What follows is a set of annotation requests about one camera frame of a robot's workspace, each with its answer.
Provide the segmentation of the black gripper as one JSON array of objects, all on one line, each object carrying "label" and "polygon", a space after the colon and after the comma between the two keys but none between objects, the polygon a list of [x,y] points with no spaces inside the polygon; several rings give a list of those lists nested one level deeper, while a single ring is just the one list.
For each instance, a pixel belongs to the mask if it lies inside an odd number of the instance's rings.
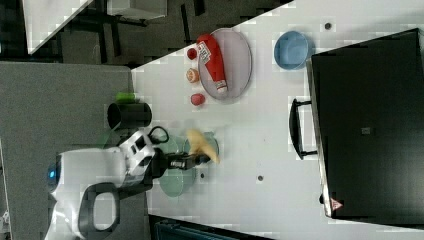
[{"label": "black gripper", "polygon": [[185,152],[164,153],[161,149],[155,149],[155,155],[152,158],[152,176],[161,177],[167,169],[189,170],[197,164],[208,163],[210,158],[201,154],[195,157]]}]

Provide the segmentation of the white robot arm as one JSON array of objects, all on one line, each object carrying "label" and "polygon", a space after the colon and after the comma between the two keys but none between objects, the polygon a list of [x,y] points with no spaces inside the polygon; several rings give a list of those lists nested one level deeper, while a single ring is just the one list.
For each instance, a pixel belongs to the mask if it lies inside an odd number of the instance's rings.
[{"label": "white robot arm", "polygon": [[44,240],[104,240],[120,223],[122,199],[151,189],[168,169],[220,161],[204,133],[189,129],[186,137],[186,152],[166,153],[159,146],[167,136],[138,130],[114,147],[58,154],[47,171],[55,204]]}]

